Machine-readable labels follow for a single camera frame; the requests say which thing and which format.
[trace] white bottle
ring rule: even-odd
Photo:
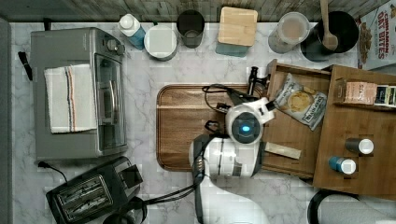
[[[120,19],[119,29],[123,34],[128,36],[128,40],[137,49],[145,47],[145,30],[140,25],[140,22],[131,14],[126,14]]]

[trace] cardboard box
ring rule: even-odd
[[[358,67],[396,67],[396,0],[363,16],[359,23]]]

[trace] cream wooden block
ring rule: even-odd
[[[277,155],[289,157],[289,158],[292,158],[295,160],[299,160],[300,155],[301,155],[301,150],[291,148],[291,147],[282,147],[282,146],[274,144],[274,143],[266,143],[265,151],[272,152]]]

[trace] toaster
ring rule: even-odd
[[[142,182],[136,165],[119,157],[49,191],[46,198],[58,224],[82,224],[123,207]]]
[[[97,28],[78,28],[32,32],[31,43],[37,160],[97,158],[125,151],[121,42]],[[52,133],[44,70],[82,63],[92,72],[87,76],[92,76],[96,129]]]

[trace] wall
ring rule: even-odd
[[[0,19],[0,223],[11,223],[11,28]]]
[[[329,0],[330,11],[343,10],[358,18],[387,0]],[[310,21],[320,19],[319,0],[0,0],[0,17],[8,21],[117,21],[132,13],[140,21],[175,21],[186,9],[200,11],[206,21],[219,21],[222,7],[243,7],[259,12],[259,21],[278,21],[299,11]]]

